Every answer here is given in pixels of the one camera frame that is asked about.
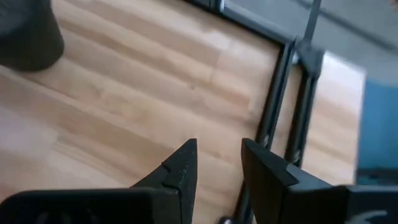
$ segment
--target light wood grain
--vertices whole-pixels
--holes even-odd
[[[279,46],[177,0],[52,3],[64,56],[38,73],[0,68],[0,200],[128,187],[197,138],[194,223],[232,214],[241,138],[255,136]],[[325,57],[304,168],[339,184],[353,178],[363,73],[335,58]],[[277,153],[300,71],[290,79]]]

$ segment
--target black metal frame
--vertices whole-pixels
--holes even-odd
[[[256,134],[256,142],[264,150],[270,150],[274,137],[280,107],[284,98],[290,69],[300,65],[303,75],[297,95],[294,117],[289,133],[285,159],[301,167],[305,141],[315,97],[317,81],[321,74],[324,51],[311,45],[311,40],[320,14],[321,0],[314,0],[303,39],[284,33],[264,21],[255,21],[249,15],[240,12],[233,4],[224,0],[185,0],[217,16],[233,22],[265,39],[271,40],[283,49],[277,60],[271,85],[264,105],[261,120]],[[252,223],[253,212],[249,204],[249,192],[243,182],[241,194],[235,209],[233,222]]]

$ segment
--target wooden floor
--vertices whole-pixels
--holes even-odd
[[[194,223],[233,212],[279,46],[179,0],[54,0],[65,54],[0,68],[0,200],[26,189],[128,187],[198,139]],[[351,183],[363,71],[327,54],[304,169]],[[282,154],[300,70],[272,150]]]

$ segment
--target black trash bin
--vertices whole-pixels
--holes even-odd
[[[50,0],[0,0],[0,65],[43,70],[61,57],[63,48]]]

